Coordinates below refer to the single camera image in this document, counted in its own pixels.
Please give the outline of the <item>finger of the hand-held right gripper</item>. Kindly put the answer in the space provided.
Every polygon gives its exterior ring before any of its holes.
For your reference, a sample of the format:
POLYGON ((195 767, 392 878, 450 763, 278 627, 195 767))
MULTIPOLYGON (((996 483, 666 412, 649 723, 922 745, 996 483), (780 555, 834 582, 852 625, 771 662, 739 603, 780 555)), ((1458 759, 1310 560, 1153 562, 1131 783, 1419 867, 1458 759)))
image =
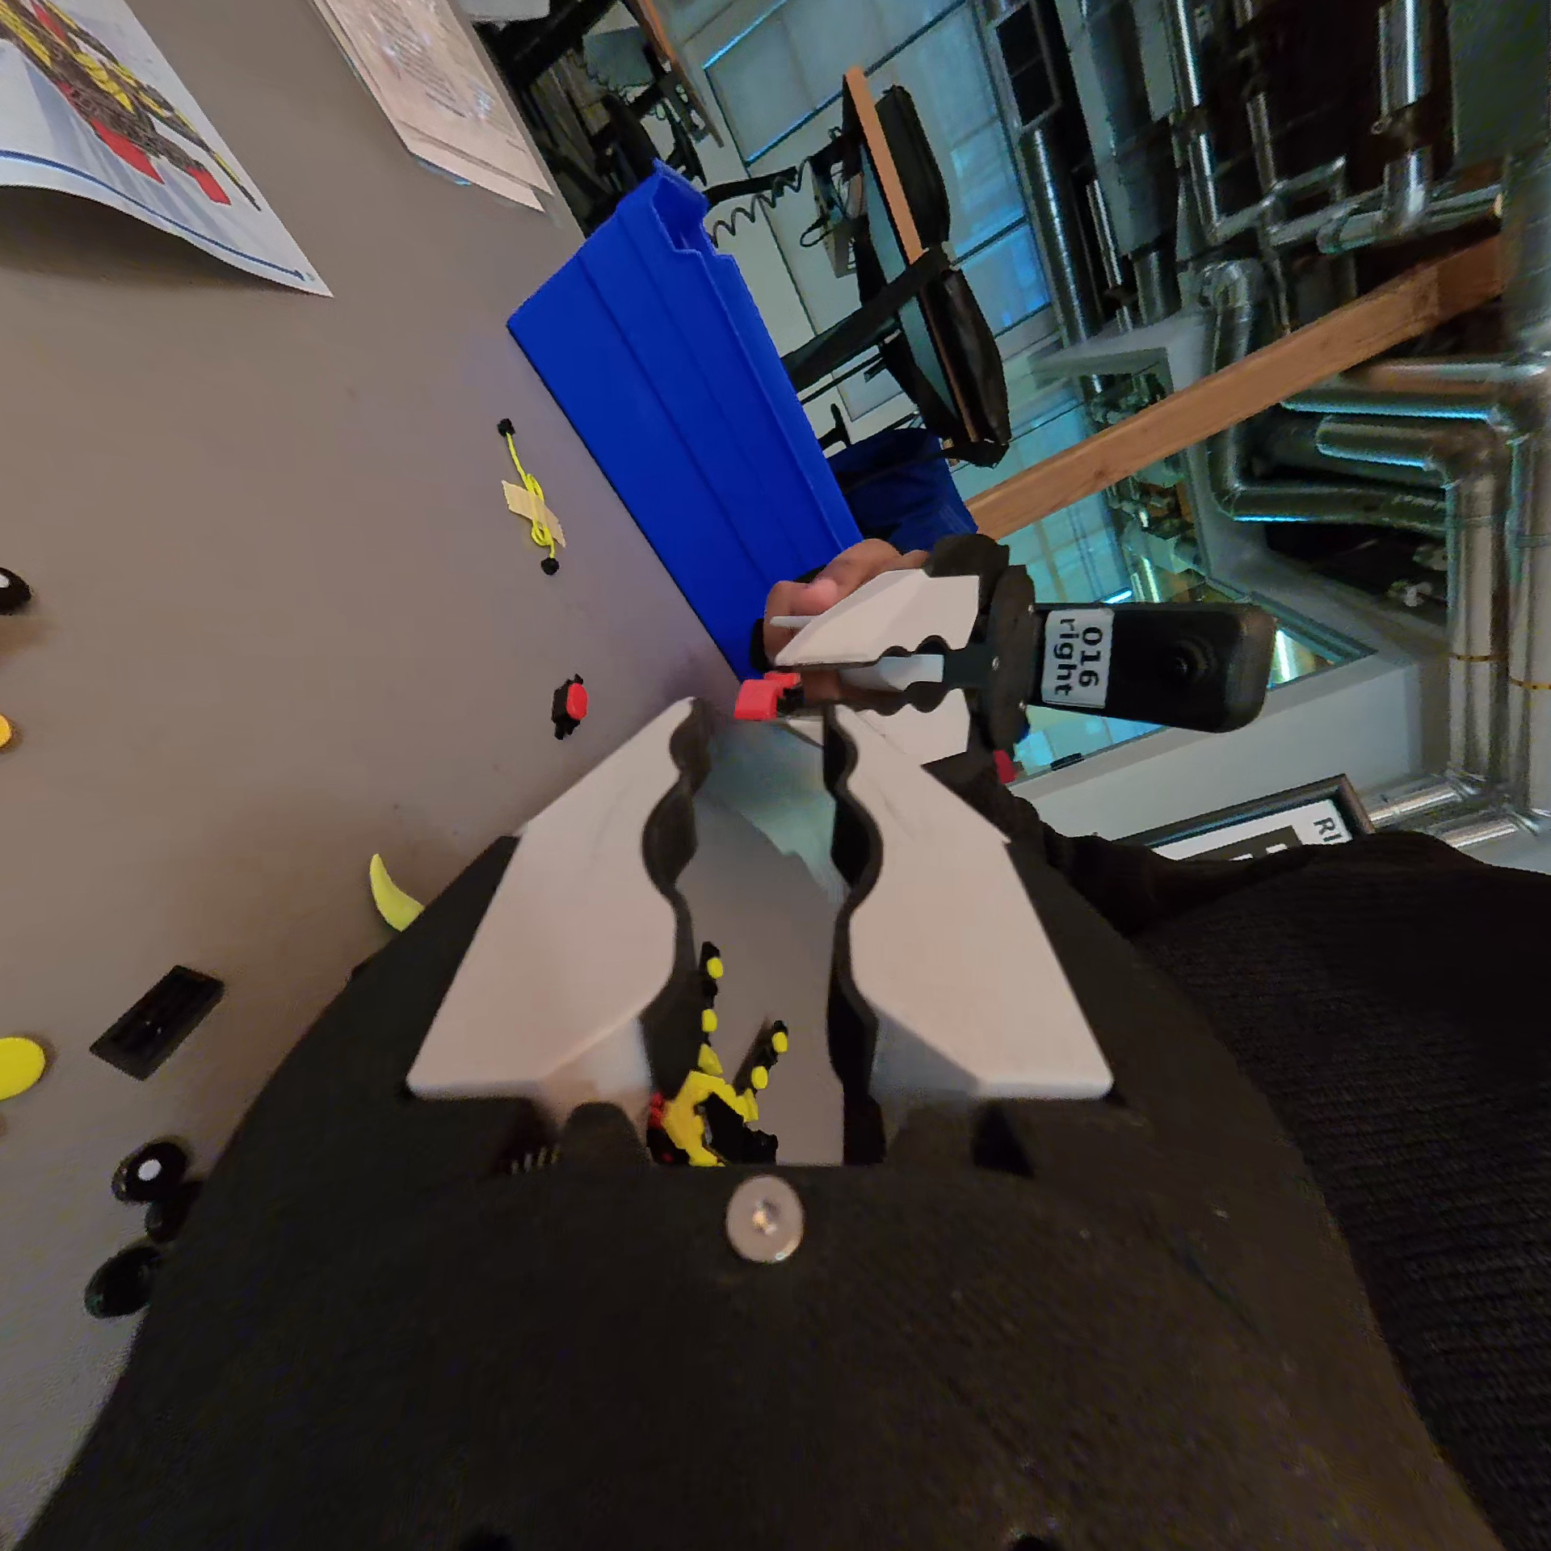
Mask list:
POLYGON ((883 573, 808 615, 773 663, 784 671, 872 667, 891 654, 957 652, 972 643, 981 610, 979 575, 883 573))
POLYGON ((848 704, 867 728, 909 761, 954 759, 972 743, 972 708, 961 686, 944 678, 941 652, 891 654, 846 669, 848 704))

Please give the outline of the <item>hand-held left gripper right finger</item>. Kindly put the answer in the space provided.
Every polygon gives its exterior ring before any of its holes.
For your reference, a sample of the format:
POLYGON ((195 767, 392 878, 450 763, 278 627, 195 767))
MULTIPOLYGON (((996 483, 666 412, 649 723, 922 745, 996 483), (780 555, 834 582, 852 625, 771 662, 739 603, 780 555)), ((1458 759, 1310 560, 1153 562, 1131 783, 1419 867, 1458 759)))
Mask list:
POLYGON ((845 885, 828 988, 845 1160, 882 1160, 887 1125, 919 1107, 1109 1097, 1003 833, 859 711, 826 711, 824 780, 845 885))

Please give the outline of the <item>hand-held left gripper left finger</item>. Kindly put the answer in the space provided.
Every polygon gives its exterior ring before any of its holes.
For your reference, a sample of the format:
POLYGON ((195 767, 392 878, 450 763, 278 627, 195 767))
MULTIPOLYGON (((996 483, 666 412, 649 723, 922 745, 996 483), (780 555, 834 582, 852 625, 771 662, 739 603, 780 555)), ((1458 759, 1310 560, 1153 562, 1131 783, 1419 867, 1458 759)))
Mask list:
POLYGON ((710 767, 710 710, 686 699, 525 826, 411 1094, 645 1112, 653 1094, 678 1092, 704 1040, 680 881, 710 767))

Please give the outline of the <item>lego instruction booklet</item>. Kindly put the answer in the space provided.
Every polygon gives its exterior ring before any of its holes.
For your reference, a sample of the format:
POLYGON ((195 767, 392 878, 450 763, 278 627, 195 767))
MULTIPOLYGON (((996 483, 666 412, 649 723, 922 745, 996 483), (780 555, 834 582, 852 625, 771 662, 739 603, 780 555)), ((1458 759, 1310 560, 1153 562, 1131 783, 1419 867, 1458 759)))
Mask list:
POLYGON ((3 4, 3 185, 95 202, 252 278, 331 296, 123 2, 3 4))

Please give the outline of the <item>person's right forearm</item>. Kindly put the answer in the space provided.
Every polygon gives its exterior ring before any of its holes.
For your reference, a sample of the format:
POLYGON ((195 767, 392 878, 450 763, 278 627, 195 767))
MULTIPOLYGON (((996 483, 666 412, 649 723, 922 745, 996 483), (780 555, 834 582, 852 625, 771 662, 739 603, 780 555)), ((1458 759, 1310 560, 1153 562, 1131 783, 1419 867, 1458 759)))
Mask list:
POLYGON ((1009 791, 994 759, 967 752, 926 771, 992 822, 1020 856, 1066 880, 1125 939, 1184 918, 1223 894, 1223 880, 1212 867, 1173 863, 1144 846, 1059 833, 1035 806, 1009 791))

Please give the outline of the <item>small black lego plate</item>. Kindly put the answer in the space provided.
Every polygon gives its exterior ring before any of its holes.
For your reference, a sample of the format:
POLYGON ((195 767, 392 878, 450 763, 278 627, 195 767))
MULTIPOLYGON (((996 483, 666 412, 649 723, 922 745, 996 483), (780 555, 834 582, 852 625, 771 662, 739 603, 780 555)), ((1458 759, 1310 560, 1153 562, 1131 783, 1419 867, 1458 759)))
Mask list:
POLYGON ((224 994, 222 979, 176 964, 91 1046, 91 1057, 132 1081, 149 1081, 224 994))

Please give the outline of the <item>black round lego stud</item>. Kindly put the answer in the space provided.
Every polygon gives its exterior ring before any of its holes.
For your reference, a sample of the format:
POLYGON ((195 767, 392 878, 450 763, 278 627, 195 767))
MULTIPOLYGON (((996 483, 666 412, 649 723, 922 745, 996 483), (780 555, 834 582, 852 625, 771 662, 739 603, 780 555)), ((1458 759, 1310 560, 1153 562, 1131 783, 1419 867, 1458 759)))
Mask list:
POLYGON ((119 1321, 149 1308, 165 1254, 152 1243, 132 1245, 93 1273, 84 1308, 95 1321, 119 1321))
POLYGON ((191 1156, 171 1138, 158 1138, 128 1155, 115 1169, 110 1190, 126 1206, 156 1206, 182 1190, 191 1156))

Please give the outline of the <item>person's right hand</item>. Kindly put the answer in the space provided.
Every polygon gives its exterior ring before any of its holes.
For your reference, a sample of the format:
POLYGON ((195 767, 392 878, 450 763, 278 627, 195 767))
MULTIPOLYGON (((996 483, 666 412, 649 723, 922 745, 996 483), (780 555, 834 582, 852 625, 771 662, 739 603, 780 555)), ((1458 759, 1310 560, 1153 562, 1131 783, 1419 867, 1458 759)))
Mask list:
MULTIPOLYGON (((763 623, 756 630, 760 651, 750 651, 750 658, 762 658, 767 669, 774 669, 776 658, 797 634, 795 628, 778 625, 782 617, 822 615, 874 579, 896 571, 922 569, 930 560, 931 551, 917 549, 902 553, 882 540, 865 540, 839 555, 808 580, 784 580, 769 593, 763 623)), ((804 691, 789 693, 784 710, 791 713, 819 713, 830 704, 856 706, 861 710, 895 710, 882 691, 850 687, 837 673, 826 669, 806 671, 804 691)))

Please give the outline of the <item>black framed sign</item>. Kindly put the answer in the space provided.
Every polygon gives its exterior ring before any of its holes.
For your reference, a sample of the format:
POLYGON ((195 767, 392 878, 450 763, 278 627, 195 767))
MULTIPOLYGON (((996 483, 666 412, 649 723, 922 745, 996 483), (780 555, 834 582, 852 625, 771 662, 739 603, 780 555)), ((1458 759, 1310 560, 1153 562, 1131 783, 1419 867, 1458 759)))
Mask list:
POLYGON ((1219 807, 1125 839, 1168 861, 1264 861, 1301 848, 1341 846, 1375 832, 1347 776, 1219 807))

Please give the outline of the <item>black office chair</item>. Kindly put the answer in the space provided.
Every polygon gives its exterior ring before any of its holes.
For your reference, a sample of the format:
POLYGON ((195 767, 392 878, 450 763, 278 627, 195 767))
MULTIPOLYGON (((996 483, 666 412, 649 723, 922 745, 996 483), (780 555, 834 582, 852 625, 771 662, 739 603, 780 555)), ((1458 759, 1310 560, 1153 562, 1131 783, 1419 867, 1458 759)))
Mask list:
POLYGON ((992 326, 952 252, 952 206, 915 98, 843 80, 839 135, 806 167, 821 233, 846 250, 859 305, 782 361, 797 390, 878 353, 948 455, 992 470, 1015 435, 992 326))

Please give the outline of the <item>blue plastic bin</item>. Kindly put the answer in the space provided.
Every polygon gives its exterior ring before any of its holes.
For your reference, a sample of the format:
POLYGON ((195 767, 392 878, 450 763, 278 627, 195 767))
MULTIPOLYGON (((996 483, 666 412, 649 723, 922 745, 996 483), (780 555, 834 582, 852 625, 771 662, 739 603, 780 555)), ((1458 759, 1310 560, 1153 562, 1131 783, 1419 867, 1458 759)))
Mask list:
POLYGON ((658 163, 509 329, 745 680, 769 593, 861 531, 708 211, 658 163))

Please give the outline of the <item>wooden ceiling beam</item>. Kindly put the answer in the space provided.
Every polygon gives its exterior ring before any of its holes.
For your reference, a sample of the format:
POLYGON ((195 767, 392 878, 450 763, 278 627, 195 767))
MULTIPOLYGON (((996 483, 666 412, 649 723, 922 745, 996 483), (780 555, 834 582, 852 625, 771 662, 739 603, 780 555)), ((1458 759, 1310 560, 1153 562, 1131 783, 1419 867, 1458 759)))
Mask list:
POLYGON ((1295 394, 1480 309, 1500 298, 1504 283, 1502 237, 1419 265, 1245 361, 1022 471, 976 497, 968 510, 981 534, 1005 540, 1157 460, 1212 440, 1295 394))

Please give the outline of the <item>silver ventilation ducts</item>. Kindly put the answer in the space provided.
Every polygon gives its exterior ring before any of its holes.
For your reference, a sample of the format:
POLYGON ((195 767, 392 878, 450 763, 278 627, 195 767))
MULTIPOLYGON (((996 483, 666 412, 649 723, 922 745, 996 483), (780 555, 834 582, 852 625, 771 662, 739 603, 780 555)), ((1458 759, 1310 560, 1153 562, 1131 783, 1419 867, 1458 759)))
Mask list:
POLYGON ((1500 298, 1092 497, 1142 597, 1288 532, 1441 615, 1448 756, 1376 822, 1546 822, 1548 4, 979 8, 1063 346, 1033 379, 1094 435, 1504 239, 1500 298))

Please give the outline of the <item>printed paper sheets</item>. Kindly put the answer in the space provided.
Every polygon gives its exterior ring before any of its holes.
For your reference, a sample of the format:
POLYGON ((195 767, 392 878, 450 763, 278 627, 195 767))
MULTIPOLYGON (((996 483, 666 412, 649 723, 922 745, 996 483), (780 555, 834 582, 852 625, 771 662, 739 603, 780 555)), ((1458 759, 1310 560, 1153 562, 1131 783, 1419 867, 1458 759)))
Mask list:
POLYGON ((448 2, 317 2, 350 65, 424 165, 505 202, 544 209, 544 161, 448 2))

